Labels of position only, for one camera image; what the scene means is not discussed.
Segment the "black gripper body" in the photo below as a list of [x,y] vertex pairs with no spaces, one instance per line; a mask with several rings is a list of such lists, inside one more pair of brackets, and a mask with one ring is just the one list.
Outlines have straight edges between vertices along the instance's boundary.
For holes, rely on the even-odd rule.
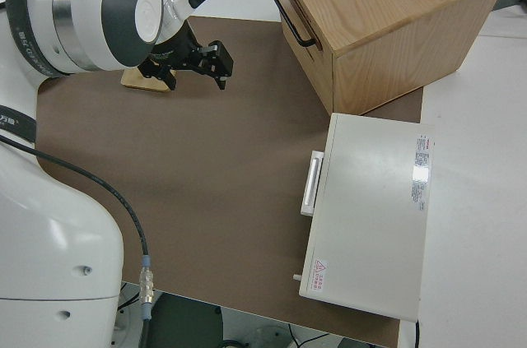
[[220,40],[201,45],[185,21],[175,35],[154,46],[138,69],[145,77],[156,79],[168,79],[169,70],[191,70],[222,79],[232,75],[233,66],[233,58]]

